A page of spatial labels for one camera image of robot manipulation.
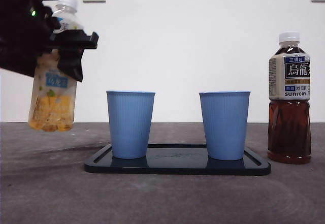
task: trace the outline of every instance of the oolong tea bottle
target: oolong tea bottle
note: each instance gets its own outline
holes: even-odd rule
[[[289,164],[311,158],[310,57],[299,41],[296,31],[280,34],[280,49],[269,60],[268,157]]]

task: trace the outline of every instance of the white wall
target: white wall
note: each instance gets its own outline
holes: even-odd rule
[[[325,122],[325,3],[310,0],[107,0],[79,12],[100,35],[83,57],[75,121],[106,122],[106,90],[156,91],[153,121],[202,121],[199,91],[251,90],[249,121],[268,121],[268,60],[301,32],[312,58],[311,121]],[[33,79],[1,70],[2,121],[26,121]]]

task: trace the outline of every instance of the robotic arm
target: robotic arm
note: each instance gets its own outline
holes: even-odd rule
[[[99,37],[82,30],[53,34],[60,24],[42,1],[0,0],[0,67],[33,77],[37,56],[58,48],[58,68],[81,82],[83,50],[96,49]]]

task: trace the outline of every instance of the cup rim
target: cup rim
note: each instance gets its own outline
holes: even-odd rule
[[[156,94],[156,92],[151,92],[151,91],[131,91],[131,90],[106,90],[106,93],[147,93],[147,94]]]
[[[199,94],[224,94],[224,93],[250,93],[250,91],[247,90],[236,90],[236,91],[211,91],[211,92],[199,92]]]

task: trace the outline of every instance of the bottle label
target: bottle label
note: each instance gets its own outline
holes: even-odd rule
[[[67,88],[68,78],[61,77],[55,73],[46,73],[46,86]]]
[[[301,54],[280,54],[269,60],[269,98],[310,99],[310,60]]]

